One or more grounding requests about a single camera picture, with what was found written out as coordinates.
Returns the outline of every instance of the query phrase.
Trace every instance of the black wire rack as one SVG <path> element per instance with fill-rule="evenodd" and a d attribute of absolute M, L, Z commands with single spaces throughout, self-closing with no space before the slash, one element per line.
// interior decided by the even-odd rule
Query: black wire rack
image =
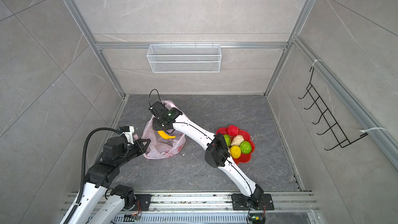
<path fill-rule="evenodd" d="M 310 95 L 311 98 L 312 98 L 312 100 L 313 100 L 314 102 L 312 103 L 312 105 L 311 105 L 310 107 L 308 107 L 308 108 L 305 108 L 305 107 L 304 107 L 304 109 L 305 109 L 305 110 L 309 110 L 311 107 L 313 107 L 314 105 L 316 105 L 316 107 L 318 108 L 319 112 L 321 113 L 321 116 L 319 117 L 318 121 L 317 121 L 316 123 L 314 123 L 314 122 L 312 122 L 312 123 L 313 123 L 313 124 L 319 124 L 319 122 L 321 121 L 321 119 L 322 119 L 322 117 L 323 117 L 323 118 L 325 119 L 325 121 L 326 121 L 326 124 L 329 126 L 329 128 L 328 128 L 326 131 L 324 131 L 324 132 L 322 132 L 322 133 L 316 133 L 316 134 L 317 134 L 317 135 L 323 135 L 323 134 L 325 134 L 326 132 L 328 132 L 328 131 L 330 130 L 330 131 L 333 133 L 333 136 L 336 138 L 337 144 L 336 144 L 335 146 L 333 146 L 333 147 L 330 148 L 330 149 L 326 149 L 326 148 L 324 148 L 324 149 L 327 150 L 327 151 L 330 151 L 330 150 L 336 148 L 337 146 L 340 146 L 341 148 L 344 148 L 344 147 L 346 147 L 346 146 L 348 146 L 348 145 L 350 145 L 350 144 L 352 144 L 352 143 L 354 143 L 354 142 L 360 140 L 361 138 L 367 136 L 368 134 L 367 134 L 367 133 L 364 133 L 364 134 L 360 135 L 359 138 L 357 138 L 357 139 L 354 140 L 354 141 L 350 141 L 350 140 L 347 138 L 346 134 L 343 132 L 343 129 L 341 129 L 341 127 L 340 127 L 339 123 L 337 122 L 336 118 L 333 116 L 333 113 L 329 110 L 329 107 L 325 104 L 324 100 L 321 98 L 321 96 L 318 94 L 318 92 L 316 91 L 315 87 L 314 87 L 314 86 L 312 85 L 312 83 L 311 83 L 311 81 L 312 81 L 312 76 L 313 76 L 313 74 L 314 74 L 314 67 L 311 67 L 310 73 L 311 73 L 311 78 L 310 78 L 310 82 L 309 82 L 308 86 L 306 87 L 306 91 L 307 91 L 307 92 L 304 94 L 303 97 L 301 97 L 301 98 L 298 97 L 298 98 L 299 98 L 299 99 L 303 99 L 304 97 L 306 97 L 307 94 Z M 321 102 L 325 105 L 326 110 L 322 111 L 322 110 L 321 110 L 321 107 L 319 107 L 319 104 L 317 103 L 317 101 L 318 101 L 318 102 L 321 101 Z M 333 118 L 333 120 L 332 120 L 331 123 L 326 119 L 325 114 L 330 114 L 330 115 L 331 115 L 331 117 Z M 343 135 L 342 135 L 343 137 L 340 138 L 340 139 L 342 139 L 342 141 L 339 141 L 339 138 L 337 138 L 337 135 L 336 135 L 336 128 L 338 128 L 337 130 L 340 130 L 341 133 L 343 134 Z"/>

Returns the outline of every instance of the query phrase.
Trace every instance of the white plastic bag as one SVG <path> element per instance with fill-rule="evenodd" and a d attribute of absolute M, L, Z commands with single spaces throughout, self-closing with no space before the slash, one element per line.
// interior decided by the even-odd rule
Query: white plastic bag
<path fill-rule="evenodd" d="M 172 107 L 177 108 L 172 101 L 162 101 L 162 103 L 166 104 L 167 109 L 171 109 Z M 185 134 L 175 130 L 170 135 L 176 136 L 176 138 L 168 140 L 163 139 L 159 136 L 158 132 L 152 128 L 152 119 L 154 117 L 155 116 L 152 116 L 147 122 L 141 137 L 142 139 L 151 140 L 144 157 L 148 159 L 161 159 L 176 155 L 185 144 Z"/>

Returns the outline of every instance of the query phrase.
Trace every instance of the red ball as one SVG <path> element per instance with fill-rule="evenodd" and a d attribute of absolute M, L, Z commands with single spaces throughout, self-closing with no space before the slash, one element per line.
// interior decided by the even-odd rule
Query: red ball
<path fill-rule="evenodd" d="M 229 136 L 236 136 L 239 132 L 239 128 L 233 125 L 228 126 L 227 132 Z"/>

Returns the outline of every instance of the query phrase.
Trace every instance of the green ball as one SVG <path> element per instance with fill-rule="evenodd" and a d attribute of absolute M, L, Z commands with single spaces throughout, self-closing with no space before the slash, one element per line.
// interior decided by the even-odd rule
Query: green ball
<path fill-rule="evenodd" d="M 231 136 L 229 136 L 228 134 L 224 134 L 224 139 L 225 139 L 226 145 L 228 147 L 231 146 Z"/>
<path fill-rule="evenodd" d="M 248 141 L 243 141 L 239 147 L 243 154 L 249 154 L 251 152 L 251 144 Z"/>

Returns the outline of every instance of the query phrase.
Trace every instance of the yellow ball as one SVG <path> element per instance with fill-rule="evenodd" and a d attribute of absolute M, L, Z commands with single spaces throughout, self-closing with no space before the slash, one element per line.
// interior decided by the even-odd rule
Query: yellow ball
<path fill-rule="evenodd" d="M 231 147 L 231 157 L 232 158 L 240 157 L 240 147 L 238 147 L 238 146 Z"/>

